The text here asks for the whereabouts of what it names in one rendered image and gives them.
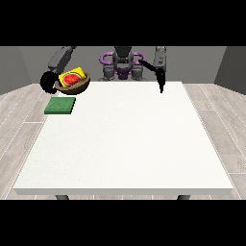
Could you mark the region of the brown wooden bowl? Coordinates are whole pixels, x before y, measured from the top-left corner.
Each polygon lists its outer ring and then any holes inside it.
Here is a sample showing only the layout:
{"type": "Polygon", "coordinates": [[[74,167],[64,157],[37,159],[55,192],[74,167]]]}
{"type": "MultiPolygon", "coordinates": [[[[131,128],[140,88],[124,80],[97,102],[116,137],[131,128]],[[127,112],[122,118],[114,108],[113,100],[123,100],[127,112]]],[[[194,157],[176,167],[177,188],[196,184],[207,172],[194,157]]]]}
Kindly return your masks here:
{"type": "Polygon", "coordinates": [[[77,84],[70,86],[68,88],[64,88],[58,82],[55,82],[55,89],[57,89],[58,91],[60,91],[63,94],[66,94],[66,95],[80,94],[87,89],[87,87],[90,83],[90,73],[88,71],[86,71],[85,75],[86,75],[86,77],[84,79],[82,79],[77,84]]]}

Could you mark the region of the yellow cup with melon print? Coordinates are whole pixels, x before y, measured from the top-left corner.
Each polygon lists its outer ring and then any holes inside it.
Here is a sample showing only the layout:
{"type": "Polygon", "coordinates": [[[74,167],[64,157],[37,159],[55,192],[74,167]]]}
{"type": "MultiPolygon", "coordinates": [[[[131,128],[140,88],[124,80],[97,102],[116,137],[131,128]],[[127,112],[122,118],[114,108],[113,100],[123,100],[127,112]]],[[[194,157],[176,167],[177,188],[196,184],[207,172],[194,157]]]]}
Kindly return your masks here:
{"type": "Polygon", "coordinates": [[[86,77],[81,67],[74,68],[70,71],[64,72],[59,76],[61,85],[64,88],[74,86],[86,77]]]}

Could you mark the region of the green square pad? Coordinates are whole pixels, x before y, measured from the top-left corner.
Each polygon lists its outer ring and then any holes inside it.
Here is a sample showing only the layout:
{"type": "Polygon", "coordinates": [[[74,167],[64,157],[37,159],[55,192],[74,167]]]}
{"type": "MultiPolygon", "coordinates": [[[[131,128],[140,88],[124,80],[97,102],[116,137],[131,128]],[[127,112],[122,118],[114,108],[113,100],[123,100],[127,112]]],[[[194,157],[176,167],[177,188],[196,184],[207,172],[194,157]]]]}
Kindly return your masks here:
{"type": "Polygon", "coordinates": [[[70,114],[76,102],[75,97],[52,97],[48,102],[45,114],[70,114]]]}

